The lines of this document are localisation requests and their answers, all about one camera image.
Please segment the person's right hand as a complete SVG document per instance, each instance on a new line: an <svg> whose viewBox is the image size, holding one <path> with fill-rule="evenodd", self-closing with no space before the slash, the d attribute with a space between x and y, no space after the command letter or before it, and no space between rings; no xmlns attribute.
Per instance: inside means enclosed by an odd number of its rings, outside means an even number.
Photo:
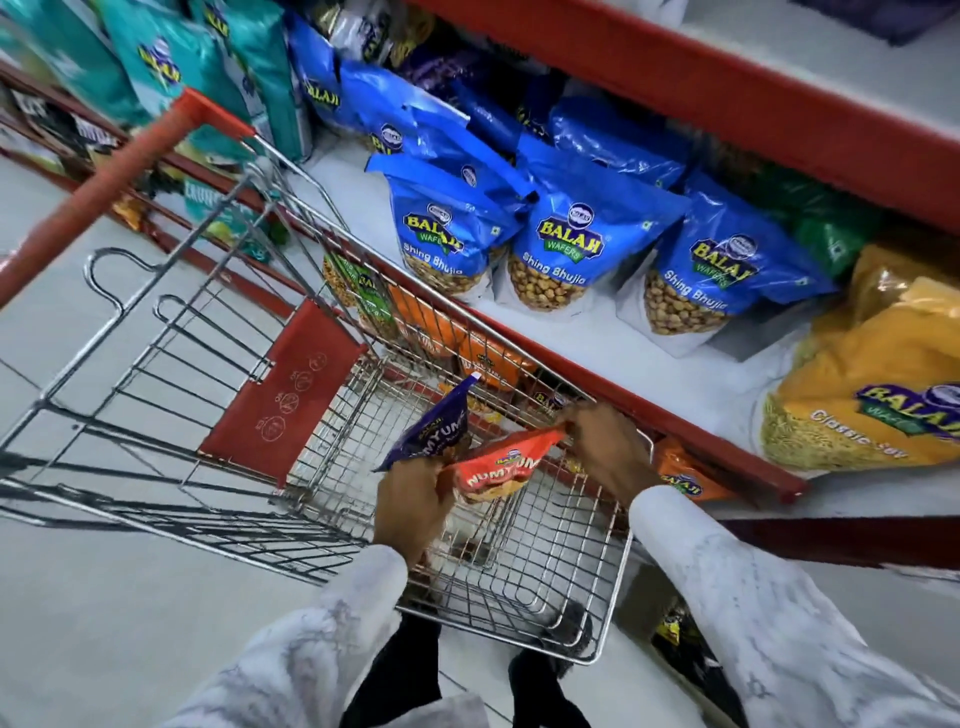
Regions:
<svg viewBox="0 0 960 728"><path fill-rule="evenodd" d="M609 434L600 452L574 453L585 473L617 503L629 509L643 492L661 485L652 461L652 447L635 423L616 407L609 406Z"/></svg>

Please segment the purple snack packet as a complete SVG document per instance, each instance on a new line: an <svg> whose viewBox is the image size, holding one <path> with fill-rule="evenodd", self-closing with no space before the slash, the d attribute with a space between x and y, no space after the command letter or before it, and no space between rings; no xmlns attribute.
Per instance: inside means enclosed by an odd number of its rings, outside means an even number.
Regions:
<svg viewBox="0 0 960 728"><path fill-rule="evenodd" d="M481 375L474 372L457 383L394 441L374 473L386 473L397 462L434 457L459 443L467 432L468 396Z"/></svg>

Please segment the red snack packet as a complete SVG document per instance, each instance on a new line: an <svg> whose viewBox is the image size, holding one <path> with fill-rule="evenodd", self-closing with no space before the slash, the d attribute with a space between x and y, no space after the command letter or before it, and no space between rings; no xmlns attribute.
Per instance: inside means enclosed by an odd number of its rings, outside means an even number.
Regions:
<svg viewBox="0 0 960 728"><path fill-rule="evenodd" d="M514 432L477 446L438 474L441 495L472 504L506 499L522 490L541 461L567 436L564 425Z"/></svg>

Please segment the person's left forearm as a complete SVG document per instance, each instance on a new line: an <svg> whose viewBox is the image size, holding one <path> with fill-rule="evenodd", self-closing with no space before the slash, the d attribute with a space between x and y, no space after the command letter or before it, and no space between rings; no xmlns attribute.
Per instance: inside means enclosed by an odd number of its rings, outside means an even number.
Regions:
<svg viewBox="0 0 960 728"><path fill-rule="evenodd" d="M398 630L407 564L373 544L296 610L258 632L158 728L338 728Z"/></svg>

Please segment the person's right forearm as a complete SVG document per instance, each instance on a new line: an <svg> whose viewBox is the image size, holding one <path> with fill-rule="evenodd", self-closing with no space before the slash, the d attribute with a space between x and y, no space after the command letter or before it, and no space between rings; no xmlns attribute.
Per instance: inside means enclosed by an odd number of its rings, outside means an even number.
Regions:
<svg viewBox="0 0 960 728"><path fill-rule="evenodd" d="M629 520L750 728L960 728L960 695L873 650L800 566L739 540L671 486L637 494Z"/></svg>

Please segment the red and white store shelving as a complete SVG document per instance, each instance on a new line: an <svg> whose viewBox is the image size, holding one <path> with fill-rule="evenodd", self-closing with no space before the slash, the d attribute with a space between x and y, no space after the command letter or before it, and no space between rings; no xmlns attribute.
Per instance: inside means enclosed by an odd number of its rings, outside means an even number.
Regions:
<svg viewBox="0 0 960 728"><path fill-rule="evenodd" d="M626 0L421 0L511 49L740 149L960 237L960 16L894 49L789 0L690 0L676 30ZM774 375L773 347L736 363L675 359L614 314L567 320L490 300L499 334L642 425L685 440L785 506L747 512L746 539L804 561L960 572L960 473L897 469L805 482L721 439Z"/></svg>

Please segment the orange snack bag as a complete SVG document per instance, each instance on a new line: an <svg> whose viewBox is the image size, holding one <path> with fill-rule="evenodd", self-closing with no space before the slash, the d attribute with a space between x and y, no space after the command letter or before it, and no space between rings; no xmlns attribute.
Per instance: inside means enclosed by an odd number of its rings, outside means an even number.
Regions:
<svg viewBox="0 0 960 728"><path fill-rule="evenodd" d="M717 482L700 461L670 436L654 443L654 468L661 480L694 503L738 499L734 491Z"/></svg>
<svg viewBox="0 0 960 728"><path fill-rule="evenodd" d="M443 310L420 300L404 288L387 284L400 334L417 354L440 365L460 360L468 331Z"/></svg>
<svg viewBox="0 0 960 728"><path fill-rule="evenodd" d="M524 378L534 376L539 365L510 346L475 332L464 334L457 346L462 372L479 377L479 383L498 391L519 387Z"/></svg>

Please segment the row of blue peanut bags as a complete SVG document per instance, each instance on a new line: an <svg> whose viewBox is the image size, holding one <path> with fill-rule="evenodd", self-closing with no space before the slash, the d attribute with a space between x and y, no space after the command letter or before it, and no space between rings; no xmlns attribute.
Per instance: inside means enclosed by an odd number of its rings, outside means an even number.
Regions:
<svg viewBox="0 0 960 728"><path fill-rule="evenodd" d="M417 51L413 76L343 58L311 23L285 16L296 78L319 118L370 143L365 170L390 190L408 272L450 298L492 290L538 315L579 313L594 288L654 250L629 280L654 337L691 340L681 356L766 300L780 306L834 294L817 261L768 215L703 171L657 128L635 127L604 99L560 96L546 134L508 122L487 142L490 115L461 76L486 57Z"/></svg>

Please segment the small green snack bag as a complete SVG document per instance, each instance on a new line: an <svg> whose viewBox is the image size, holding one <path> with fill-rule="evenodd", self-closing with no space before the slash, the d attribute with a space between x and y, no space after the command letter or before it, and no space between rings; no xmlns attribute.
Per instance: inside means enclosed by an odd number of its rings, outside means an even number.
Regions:
<svg viewBox="0 0 960 728"><path fill-rule="evenodd" d="M365 332L391 342L401 338L390 305L368 268L338 253L327 252L321 272L338 303L353 311Z"/></svg>

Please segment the person's leg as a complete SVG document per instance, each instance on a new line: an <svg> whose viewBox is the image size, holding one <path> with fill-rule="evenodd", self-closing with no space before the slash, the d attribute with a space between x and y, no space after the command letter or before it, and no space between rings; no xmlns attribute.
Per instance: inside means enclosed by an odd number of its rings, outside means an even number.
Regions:
<svg viewBox="0 0 960 728"><path fill-rule="evenodd" d="M510 660L512 728L592 728L562 690L561 679L571 668L571 661L531 649Z"/></svg>
<svg viewBox="0 0 960 728"><path fill-rule="evenodd" d="M440 700L440 635L437 622L404 613L345 709L339 728L381 728Z"/></svg>

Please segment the black and yellow snack bag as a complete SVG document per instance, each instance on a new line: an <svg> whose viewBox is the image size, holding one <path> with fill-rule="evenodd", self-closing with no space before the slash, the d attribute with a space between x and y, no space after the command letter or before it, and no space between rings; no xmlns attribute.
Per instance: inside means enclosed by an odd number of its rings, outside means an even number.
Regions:
<svg viewBox="0 0 960 728"><path fill-rule="evenodd" d="M688 605L671 606L654 627L652 647L673 666L702 667L710 650Z"/></svg>

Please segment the large yellow snack bag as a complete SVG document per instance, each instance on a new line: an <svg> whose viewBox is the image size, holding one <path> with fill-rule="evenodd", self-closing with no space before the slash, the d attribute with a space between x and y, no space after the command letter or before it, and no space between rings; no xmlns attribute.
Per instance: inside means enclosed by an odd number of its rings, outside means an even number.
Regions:
<svg viewBox="0 0 960 728"><path fill-rule="evenodd" d="M893 306L920 277L960 287L960 244L949 240L944 247L892 241L866 245L844 299L812 322L815 344L825 346Z"/></svg>
<svg viewBox="0 0 960 728"><path fill-rule="evenodd" d="M809 478L960 462L960 289L916 278L761 404L758 451Z"/></svg>

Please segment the light green snack bag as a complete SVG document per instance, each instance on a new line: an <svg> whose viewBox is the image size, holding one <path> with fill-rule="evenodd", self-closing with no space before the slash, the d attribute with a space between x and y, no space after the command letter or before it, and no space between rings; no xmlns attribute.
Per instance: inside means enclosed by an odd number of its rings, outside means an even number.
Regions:
<svg viewBox="0 0 960 728"><path fill-rule="evenodd" d="M225 195L213 187L192 177L182 181L182 198L186 218L192 223L201 223L218 209ZM262 264L272 261L270 249L250 232L258 220L258 214L243 204L230 202L220 209L207 226L208 233Z"/></svg>

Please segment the teal snack bag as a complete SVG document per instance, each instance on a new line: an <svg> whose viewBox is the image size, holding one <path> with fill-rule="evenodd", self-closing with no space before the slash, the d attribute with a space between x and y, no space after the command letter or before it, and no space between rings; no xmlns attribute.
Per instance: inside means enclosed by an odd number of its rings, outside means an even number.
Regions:
<svg viewBox="0 0 960 728"><path fill-rule="evenodd" d="M305 161L313 149L305 95L291 60L285 13L277 0L188 0L193 18L210 31L236 67L254 103L255 126L288 160Z"/></svg>
<svg viewBox="0 0 960 728"><path fill-rule="evenodd" d="M177 0L99 0L99 7L136 97L152 117L192 89L274 141L252 77L204 16L191 19Z"/></svg>
<svg viewBox="0 0 960 728"><path fill-rule="evenodd" d="M124 129L152 119L107 35L95 0L0 0L0 26L38 56L58 85Z"/></svg>

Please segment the silver and black snack bag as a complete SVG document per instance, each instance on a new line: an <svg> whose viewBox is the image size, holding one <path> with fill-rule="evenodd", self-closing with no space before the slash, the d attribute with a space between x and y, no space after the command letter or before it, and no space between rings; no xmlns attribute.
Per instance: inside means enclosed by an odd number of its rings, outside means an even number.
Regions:
<svg viewBox="0 0 960 728"><path fill-rule="evenodd" d="M390 69L400 68L438 24L407 0L315 0L306 18L342 58Z"/></svg>

